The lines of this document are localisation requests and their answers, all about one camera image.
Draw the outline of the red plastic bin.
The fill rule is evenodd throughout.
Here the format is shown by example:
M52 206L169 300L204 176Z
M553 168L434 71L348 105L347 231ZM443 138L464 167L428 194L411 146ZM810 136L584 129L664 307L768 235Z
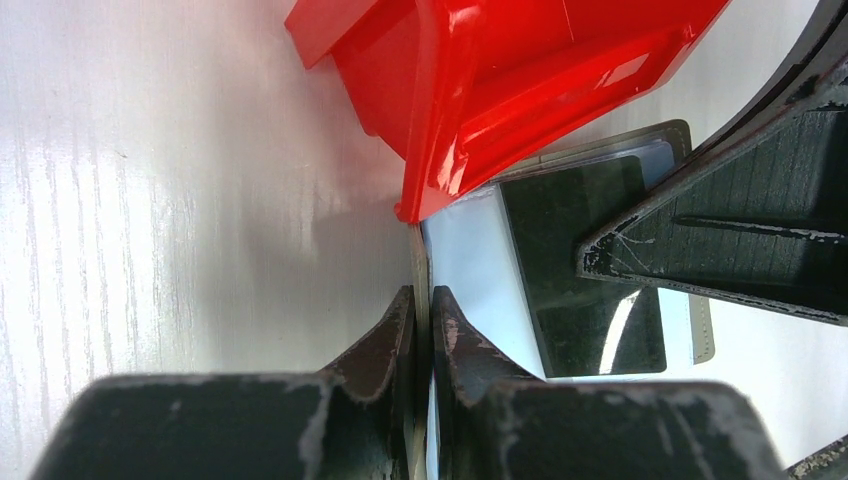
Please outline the red plastic bin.
M723 1L303 0L305 67L336 65L363 130L405 163L418 223L540 148L664 84Z

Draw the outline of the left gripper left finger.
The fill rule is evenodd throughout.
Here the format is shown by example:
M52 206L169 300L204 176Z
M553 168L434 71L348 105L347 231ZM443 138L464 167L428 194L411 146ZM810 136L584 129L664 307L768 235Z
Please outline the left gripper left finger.
M403 286L382 318L323 371L336 384L320 479L409 479L415 296Z

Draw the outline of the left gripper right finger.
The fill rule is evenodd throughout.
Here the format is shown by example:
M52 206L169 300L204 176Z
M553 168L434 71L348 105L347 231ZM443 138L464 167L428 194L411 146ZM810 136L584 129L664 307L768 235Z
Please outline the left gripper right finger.
M431 326L440 479L507 479L514 441L501 425L504 382L538 382L467 319L447 286L432 294Z

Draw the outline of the grey card holder wallet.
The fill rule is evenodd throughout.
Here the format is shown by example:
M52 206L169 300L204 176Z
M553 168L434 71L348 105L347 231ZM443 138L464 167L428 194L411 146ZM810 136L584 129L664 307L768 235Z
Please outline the grey card holder wallet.
M691 310L705 300L638 284L659 293L668 359L660 373L547 377L501 194L509 180L635 155L645 199L690 150L688 124L662 122L525 161L424 221L431 304L437 286L449 287L471 324L540 378L500 385L511 390L501 423L514 439L505 454L507 479L717 479L729 473L720 460L727 439L712 407L724 390L673 381L695 363ZM434 367L433 386L427 466L429 477L440 479Z

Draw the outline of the dark credit card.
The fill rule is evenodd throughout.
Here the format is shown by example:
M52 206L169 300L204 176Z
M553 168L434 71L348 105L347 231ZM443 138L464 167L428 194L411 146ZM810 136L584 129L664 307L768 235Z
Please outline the dark credit card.
M660 373L657 289L595 274L594 234L643 199L635 155L502 184L527 304L549 378Z

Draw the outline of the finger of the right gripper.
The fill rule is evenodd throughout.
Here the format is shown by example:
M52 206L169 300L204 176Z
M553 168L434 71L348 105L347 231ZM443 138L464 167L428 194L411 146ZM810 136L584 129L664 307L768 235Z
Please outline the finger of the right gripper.
M847 322L847 43L737 143L715 146L594 234L593 273Z

